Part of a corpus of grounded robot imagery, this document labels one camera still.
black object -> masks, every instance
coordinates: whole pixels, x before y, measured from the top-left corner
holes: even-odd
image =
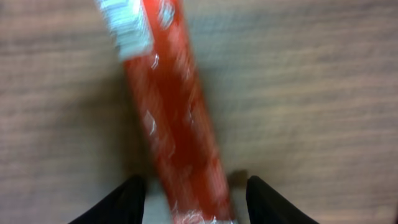
[[[134,176],[70,224],[141,224],[145,181]],[[257,176],[246,187],[251,224],[317,224]]]

red snack wrapper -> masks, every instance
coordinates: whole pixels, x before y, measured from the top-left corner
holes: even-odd
[[[98,0],[174,223],[234,223],[179,0]]]

barcode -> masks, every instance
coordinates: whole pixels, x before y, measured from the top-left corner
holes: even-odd
[[[97,0],[110,33],[126,60],[152,49],[154,39],[141,0]]]

wood grain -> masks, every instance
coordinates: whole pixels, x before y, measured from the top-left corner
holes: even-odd
[[[226,171],[259,175],[320,223],[393,223],[398,3],[185,8]],[[71,221],[153,174],[145,145],[93,1],[0,0],[0,223]],[[144,223],[167,222],[150,194]]]

red tube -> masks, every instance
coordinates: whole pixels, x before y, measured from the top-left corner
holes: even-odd
[[[99,6],[119,44],[174,223],[232,223],[228,185],[180,1],[130,0],[127,6],[118,5],[116,9],[115,4],[113,8],[104,5],[109,2],[100,0]],[[134,11],[130,13],[135,13],[135,22],[140,23],[139,33],[126,31],[132,23],[120,19],[126,15],[116,13],[118,18],[114,18],[114,12],[125,7],[128,12]],[[127,47],[126,39],[131,40],[128,35],[135,35],[131,39],[139,37],[138,44]]]

